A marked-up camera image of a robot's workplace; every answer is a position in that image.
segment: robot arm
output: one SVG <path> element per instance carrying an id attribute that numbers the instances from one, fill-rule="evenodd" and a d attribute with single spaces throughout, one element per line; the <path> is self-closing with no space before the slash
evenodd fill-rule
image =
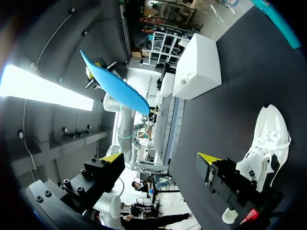
<path id="1" fill-rule="evenodd" d="M 112 229 L 124 230 L 120 222 L 120 197 L 111 193 L 103 193 L 94 208 L 100 211 L 101 224 Z"/>
<path id="2" fill-rule="evenodd" d="M 119 148 L 116 145 L 112 145 L 107 151 L 107 156 L 122 152 L 125 163 L 128 163 L 129 168 L 133 170 L 137 160 L 137 151 L 132 149 L 132 143 L 136 149 L 141 147 L 133 134 L 134 131 L 143 128 L 146 124 L 134 126 L 135 111 L 114 100 L 108 93 L 105 94 L 104 109 L 122 114 L 122 119 L 117 129 Z"/>

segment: gray panel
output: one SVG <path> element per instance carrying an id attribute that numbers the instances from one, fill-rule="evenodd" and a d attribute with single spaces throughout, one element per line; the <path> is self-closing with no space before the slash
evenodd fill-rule
<path id="1" fill-rule="evenodd" d="M 34 182 L 30 171 L 20 175 L 17 179 L 18 179 L 20 187 L 22 188 L 27 187 L 28 185 Z"/>
<path id="2" fill-rule="evenodd" d="M 163 102 L 160 106 L 161 115 L 157 119 L 156 133 L 159 135 L 155 135 L 153 141 L 163 163 L 168 163 L 168 161 L 165 161 L 165 156 L 172 124 L 174 106 L 175 98 L 172 97 L 172 95 L 168 96 L 167 98 L 163 98 Z"/>
<path id="3" fill-rule="evenodd" d="M 27 101 L 26 142 L 37 166 L 34 174 L 43 180 L 51 178 L 54 182 L 59 181 L 55 159 L 59 160 L 67 154 L 74 154 L 80 148 L 85 148 L 87 154 L 94 156 L 97 141 L 106 137 L 106 132 L 102 131 L 102 128 L 108 131 L 108 137 L 100 141 L 102 144 L 100 148 L 107 149 L 111 144 L 115 114 L 104 111 L 101 101 L 105 95 L 103 90 L 85 89 L 87 76 L 85 63 L 79 50 L 84 49 L 94 61 L 99 60 L 107 64 L 117 61 L 123 78 L 127 72 L 125 61 L 128 53 L 118 2 L 108 0 L 103 7 L 97 5 L 97 2 L 57 1 L 41 17 L 33 21 L 33 24 L 28 27 L 29 30 L 20 37 L 12 55 L 11 61 L 14 64 L 30 70 L 30 62 L 37 61 L 44 45 L 69 16 L 68 10 L 72 7 L 76 9 L 46 47 L 37 68 L 31 71 L 57 83 L 61 77 L 63 87 L 94 99 L 94 107 L 91 112 L 87 112 L 54 104 Z M 86 36 L 82 35 L 84 30 L 88 31 Z M 27 185 L 31 181 L 32 176 L 29 177 L 29 170 L 33 168 L 33 164 L 25 149 L 24 140 L 19 140 L 17 135 L 18 130 L 23 129 L 24 99 L 6 98 L 4 108 L 6 149 L 10 154 L 15 174 L 21 177 L 24 185 Z M 91 134 L 85 135 L 82 139 L 63 139 L 62 127 L 68 127 L 69 132 L 76 131 L 78 118 L 78 129 L 85 130 L 87 125 L 91 125 Z M 81 162 L 79 158 L 83 159 L 83 155 L 75 156 L 76 161 Z M 70 167 L 66 167 L 66 170 L 69 173 Z"/>
<path id="4" fill-rule="evenodd" d="M 50 144 L 42 144 L 42 149 L 44 149 L 44 151 L 40 153 L 35 153 L 31 148 L 29 148 L 29 150 L 33 155 L 36 167 L 38 167 L 45 163 L 49 163 L 54 159 L 74 153 L 76 150 L 82 148 L 83 146 L 91 144 L 91 141 L 96 142 L 97 140 L 105 137 L 106 132 L 100 131 L 96 133 L 91 133 L 84 138 L 76 138 L 74 140 L 71 138 L 67 138 L 66 140 L 58 141 L 56 143 L 50 142 Z M 19 153 L 18 156 L 21 157 L 17 159 L 11 159 L 11 165 L 16 176 L 19 176 L 34 168 L 30 154 L 26 150 L 24 150 L 22 153 Z"/>

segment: cable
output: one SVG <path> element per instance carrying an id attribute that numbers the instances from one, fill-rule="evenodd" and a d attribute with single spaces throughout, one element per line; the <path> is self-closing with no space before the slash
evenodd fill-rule
<path id="1" fill-rule="evenodd" d="M 72 16 L 72 14 L 69 15 L 69 16 L 62 22 L 61 25 L 59 25 L 59 27 L 55 30 L 55 32 L 54 32 L 54 33 L 52 34 L 52 36 L 49 38 L 49 40 L 48 40 L 47 43 L 45 44 L 45 46 L 44 46 L 42 52 L 41 52 L 40 55 L 38 56 L 38 59 L 37 59 L 37 61 L 36 61 L 35 66 L 37 66 L 37 64 L 38 64 L 38 62 L 39 62 L 39 60 L 40 60 L 40 58 L 42 57 L 42 55 L 43 55 L 43 53 L 44 53 L 46 47 L 48 46 L 49 42 L 51 41 L 51 39 L 54 37 L 54 35 L 56 35 L 57 31 L 59 31 L 59 29 L 64 25 L 64 23 L 65 23 L 71 16 Z"/>
<path id="2" fill-rule="evenodd" d="M 122 179 L 119 177 L 119 179 L 120 179 L 120 181 L 122 182 L 122 184 L 123 184 L 123 190 L 121 191 L 121 193 L 118 195 L 118 196 L 121 196 L 122 194 L 123 194 L 123 192 L 124 192 L 124 189 L 125 189 L 125 184 L 124 184 L 124 182 L 122 181 Z"/>
<path id="3" fill-rule="evenodd" d="M 150 126 L 150 120 L 149 120 L 149 116 L 148 116 L 148 115 L 145 115 L 145 116 L 146 116 L 147 119 L 148 119 L 148 125 L 147 125 L 147 128 L 146 128 L 145 132 L 143 132 L 142 134 L 140 134 L 140 135 L 138 135 L 138 136 L 135 136 L 135 137 L 133 137 L 133 138 L 140 138 L 140 137 L 144 136 L 145 134 L 147 134 L 148 129 L 149 129 L 149 126 Z"/>
<path id="4" fill-rule="evenodd" d="M 30 170 L 30 172 L 31 172 L 31 175 L 32 175 L 32 178 L 33 178 L 34 182 L 36 182 L 36 179 L 35 179 L 35 177 L 33 175 L 32 169 Z"/>
<path id="5" fill-rule="evenodd" d="M 79 112 L 78 112 L 77 132 L 79 132 L 79 117 L 80 117 L 80 109 L 79 109 Z"/>
<path id="6" fill-rule="evenodd" d="M 193 225 L 192 227 L 189 227 L 188 229 L 194 228 L 194 227 L 197 226 L 198 224 L 199 224 L 199 223 Z"/>
<path id="7" fill-rule="evenodd" d="M 25 106 L 26 106 L 26 103 L 27 103 L 27 100 L 24 101 L 24 115 L 25 115 Z M 34 169 L 36 170 L 36 166 L 35 166 L 35 163 L 34 163 L 33 155 L 31 154 L 30 150 L 29 150 L 28 147 L 27 147 L 27 143 L 25 142 L 25 131 L 24 131 L 24 146 L 25 146 L 25 148 L 27 149 L 28 153 L 30 154 L 31 160 L 32 160 L 32 163 L 33 163 L 33 166 L 34 166 Z"/>

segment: floor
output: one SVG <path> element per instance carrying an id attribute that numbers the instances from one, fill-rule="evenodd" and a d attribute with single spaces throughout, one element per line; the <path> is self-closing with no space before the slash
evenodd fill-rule
<path id="1" fill-rule="evenodd" d="M 227 4 L 228 8 L 215 0 L 194 0 L 197 11 L 192 23 L 203 25 L 201 34 L 217 41 L 235 22 L 240 19 L 253 4 L 249 0 L 230 0 L 236 4 Z"/>
<path id="2" fill-rule="evenodd" d="M 158 196 L 158 200 L 162 205 L 161 212 L 163 216 L 192 213 L 181 193 L 160 193 Z M 166 226 L 166 229 L 173 230 L 199 230 L 200 228 L 200 225 L 193 215 L 180 223 Z"/>
<path id="3" fill-rule="evenodd" d="M 217 41 L 217 49 L 223 84 L 185 101 L 179 142 L 169 169 L 197 221 L 207 230 L 229 229 L 221 218 L 227 206 L 198 176 L 196 154 L 240 161 L 252 143 L 263 106 L 273 104 L 280 110 L 292 137 L 288 160 L 273 183 L 284 194 L 276 211 L 287 210 L 307 176 L 307 104 L 302 101 L 307 98 L 307 64 L 301 50 L 293 50 L 255 7 Z"/>

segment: person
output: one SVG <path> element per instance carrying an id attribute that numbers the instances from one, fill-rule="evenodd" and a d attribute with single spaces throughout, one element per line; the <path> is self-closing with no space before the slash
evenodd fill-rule
<path id="1" fill-rule="evenodd" d="M 150 219 L 137 219 L 134 218 L 133 215 L 127 215 L 124 217 L 120 217 L 121 225 L 125 228 L 125 230 L 159 230 L 169 224 L 174 224 L 181 222 L 185 219 L 191 217 L 189 213 L 179 214 L 179 215 L 170 215 L 158 218 L 150 218 Z M 95 211 L 93 213 L 93 218 L 95 222 L 100 222 L 99 211 Z"/>
<path id="2" fill-rule="evenodd" d="M 141 183 L 133 181 L 131 185 L 137 191 L 144 192 L 144 193 L 148 193 L 149 192 L 148 184 L 147 184 L 146 181 L 143 181 Z"/>
<path id="3" fill-rule="evenodd" d="M 167 186 L 171 185 L 171 183 L 169 181 L 159 182 L 159 179 L 156 179 L 156 180 L 158 181 L 155 184 L 155 188 L 157 190 L 161 190 L 161 188 L 167 187 Z M 142 191 L 142 192 L 148 193 L 148 184 L 145 181 L 143 181 L 142 183 L 138 183 L 138 182 L 133 181 L 132 182 L 132 187 L 134 187 L 138 191 Z"/>

